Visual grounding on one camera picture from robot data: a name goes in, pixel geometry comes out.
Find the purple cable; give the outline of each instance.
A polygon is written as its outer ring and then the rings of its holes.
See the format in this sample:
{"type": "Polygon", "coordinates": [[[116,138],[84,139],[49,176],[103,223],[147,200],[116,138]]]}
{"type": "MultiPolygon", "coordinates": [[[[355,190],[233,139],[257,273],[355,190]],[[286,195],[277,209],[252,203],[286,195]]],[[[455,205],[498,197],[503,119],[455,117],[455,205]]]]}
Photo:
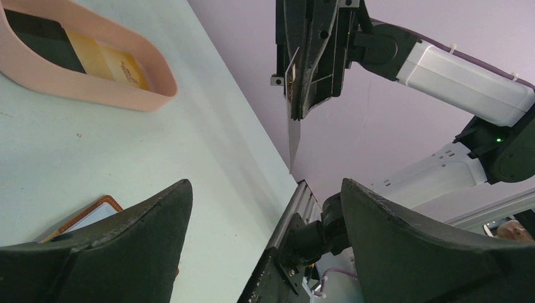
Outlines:
{"type": "Polygon", "coordinates": [[[344,275],[348,275],[348,276],[352,276],[353,278],[357,279],[358,280],[358,276],[356,275],[356,273],[353,273],[352,271],[349,271],[349,270],[343,270],[341,268],[329,268],[328,270],[326,270],[324,273],[323,273],[323,276],[321,278],[321,287],[319,289],[319,292],[316,292],[314,290],[314,295],[315,296],[318,296],[318,297],[323,297],[324,293],[323,293],[323,289],[325,288],[325,284],[326,284],[326,281],[327,281],[327,274],[332,272],[332,271],[335,271],[337,273],[343,273],[344,275]]]}

